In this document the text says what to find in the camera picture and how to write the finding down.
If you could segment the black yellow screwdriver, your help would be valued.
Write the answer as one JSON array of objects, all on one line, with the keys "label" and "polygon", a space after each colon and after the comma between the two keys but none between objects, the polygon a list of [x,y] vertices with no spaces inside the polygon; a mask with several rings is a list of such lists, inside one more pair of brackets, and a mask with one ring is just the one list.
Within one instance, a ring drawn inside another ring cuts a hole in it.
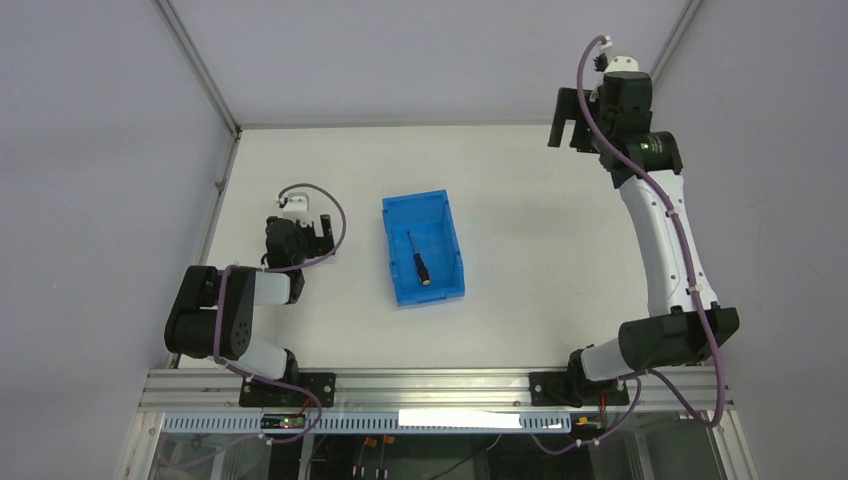
[{"label": "black yellow screwdriver", "polygon": [[410,242],[410,246],[412,249],[413,261],[415,264],[416,275],[418,277],[418,280],[422,286],[429,286],[431,283],[429,270],[423,260],[419,249],[415,245],[413,235],[410,231],[407,232],[407,238]]}]

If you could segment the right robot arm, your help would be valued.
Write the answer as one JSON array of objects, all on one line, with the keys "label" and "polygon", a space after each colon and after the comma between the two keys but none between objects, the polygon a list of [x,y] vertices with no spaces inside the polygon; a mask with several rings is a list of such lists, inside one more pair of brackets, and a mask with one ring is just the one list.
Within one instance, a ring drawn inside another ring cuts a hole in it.
[{"label": "right robot arm", "polygon": [[572,353],[568,372],[583,392],[619,378],[710,359],[739,329],[735,308],[721,306],[694,244],[675,137],[654,131],[653,85],[644,72],[604,75],[594,91],[562,88],[549,146],[570,141],[597,153],[624,202],[637,236],[648,291],[648,316],[623,323],[616,336]]}]

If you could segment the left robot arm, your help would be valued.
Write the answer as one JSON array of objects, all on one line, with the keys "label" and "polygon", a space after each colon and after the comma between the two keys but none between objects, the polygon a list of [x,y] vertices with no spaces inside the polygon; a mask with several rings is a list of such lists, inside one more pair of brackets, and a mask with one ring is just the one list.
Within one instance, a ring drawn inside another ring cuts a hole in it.
[{"label": "left robot arm", "polygon": [[335,239],[328,214],[312,221],[271,216],[266,220],[270,268],[209,265],[187,268],[164,329],[166,349],[227,365],[275,381],[298,385],[295,354],[253,334],[257,306],[295,304],[304,289],[302,266],[332,251]]}]

